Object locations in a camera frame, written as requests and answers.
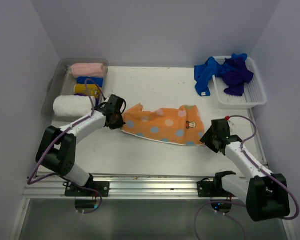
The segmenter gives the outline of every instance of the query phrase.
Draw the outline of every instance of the rolled pink towel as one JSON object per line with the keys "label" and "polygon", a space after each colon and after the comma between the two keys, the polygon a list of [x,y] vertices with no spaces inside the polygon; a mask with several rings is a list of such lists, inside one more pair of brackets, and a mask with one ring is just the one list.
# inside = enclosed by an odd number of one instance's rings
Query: rolled pink towel
{"label": "rolled pink towel", "polygon": [[106,68],[102,63],[76,63],[71,66],[72,75],[78,77],[97,77],[103,78]]}

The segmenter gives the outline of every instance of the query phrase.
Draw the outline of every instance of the white table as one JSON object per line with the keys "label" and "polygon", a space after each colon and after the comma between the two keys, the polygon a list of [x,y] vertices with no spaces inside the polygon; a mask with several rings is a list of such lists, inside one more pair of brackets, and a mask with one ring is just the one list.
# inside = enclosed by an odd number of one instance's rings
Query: white table
{"label": "white table", "polygon": [[[211,96],[205,97],[196,93],[195,83],[193,68],[110,67],[104,93],[124,98],[127,109],[138,103],[143,104],[145,111],[197,105],[206,131],[211,120],[228,115],[249,116],[248,110],[218,109],[212,81],[209,84]],[[248,121],[240,118],[231,121],[235,123],[232,134],[241,139],[252,134]],[[66,124],[52,122],[56,127]],[[263,162],[256,141],[251,140],[246,147]],[[214,176],[217,172],[234,171],[242,176],[230,160],[205,146],[158,143],[108,128],[82,140],[76,147],[75,161],[87,172],[102,175]],[[38,175],[49,172],[40,167]]]}

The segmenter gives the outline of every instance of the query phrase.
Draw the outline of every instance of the white plastic basket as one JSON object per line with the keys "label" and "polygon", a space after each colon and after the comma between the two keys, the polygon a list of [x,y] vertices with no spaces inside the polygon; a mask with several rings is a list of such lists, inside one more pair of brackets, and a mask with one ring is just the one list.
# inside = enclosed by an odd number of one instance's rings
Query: white plastic basket
{"label": "white plastic basket", "polygon": [[[214,59],[223,64],[225,59],[230,59],[231,56],[215,56]],[[231,96],[224,92],[228,86],[222,78],[213,75],[213,83],[215,87],[218,106],[221,109],[250,109],[257,105],[264,105],[267,102],[266,92],[261,82],[260,74],[255,62],[248,57],[245,61],[249,71],[254,73],[253,79],[249,84],[244,84],[244,94],[242,96]]]}

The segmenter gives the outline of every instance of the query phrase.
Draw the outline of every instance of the rolled white towel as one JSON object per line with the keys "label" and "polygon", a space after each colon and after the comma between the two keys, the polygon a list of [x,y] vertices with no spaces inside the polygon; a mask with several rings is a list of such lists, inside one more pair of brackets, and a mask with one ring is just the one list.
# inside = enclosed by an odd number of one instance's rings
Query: rolled white towel
{"label": "rolled white towel", "polygon": [[58,96],[53,103],[54,114],[58,117],[83,117],[91,110],[92,105],[88,96]]}

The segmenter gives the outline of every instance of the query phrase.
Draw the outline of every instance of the polka dot cloth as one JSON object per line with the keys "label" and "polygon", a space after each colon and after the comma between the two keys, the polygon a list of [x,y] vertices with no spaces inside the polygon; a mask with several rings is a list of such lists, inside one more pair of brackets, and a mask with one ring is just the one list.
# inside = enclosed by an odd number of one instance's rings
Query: polka dot cloth
{"label": "polka dot cloth", "polygon": [[125,111],[123,120],[124,132],[163,143],[197,146],[205,133],[197,106],[143,111],[137,104]]}

